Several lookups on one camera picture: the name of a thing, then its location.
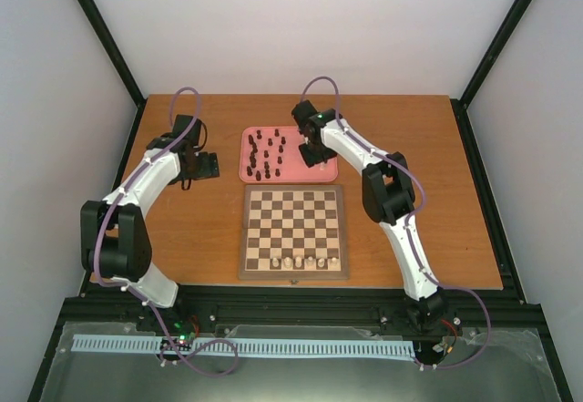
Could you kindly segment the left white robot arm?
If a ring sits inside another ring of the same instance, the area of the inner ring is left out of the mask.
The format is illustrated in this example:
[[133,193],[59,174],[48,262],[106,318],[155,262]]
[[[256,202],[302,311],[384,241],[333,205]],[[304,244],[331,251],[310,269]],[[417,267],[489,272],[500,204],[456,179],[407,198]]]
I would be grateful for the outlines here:
[[189,308],[176,300],[179,286],[153,262],[145,219],[169,185],[187,191],[195,180],[220,175],[215,153],[205,152],[204,122],[187,115],[175,118],[172,131],[154,138],[129,176],[100,201],[87,201],[80,211],[83,268],[144,305],[158,307],[157,318],[169,331],[183,329]]

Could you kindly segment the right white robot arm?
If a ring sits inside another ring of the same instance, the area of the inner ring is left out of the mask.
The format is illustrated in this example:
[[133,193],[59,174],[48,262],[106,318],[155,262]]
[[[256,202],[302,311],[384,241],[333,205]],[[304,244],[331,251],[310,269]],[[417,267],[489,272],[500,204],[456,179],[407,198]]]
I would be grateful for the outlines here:
[[319,112],[304,100],[291,115],[304,137],[299,151],[308,167],[340,156],[358,171],[363,208],[387,236],[401,270],[404,292],[414,301],[417,313],[426,316],[442,309],[445,302],[439,282],[416,229],[414,179],[405,157],[376,148],[332,108]]

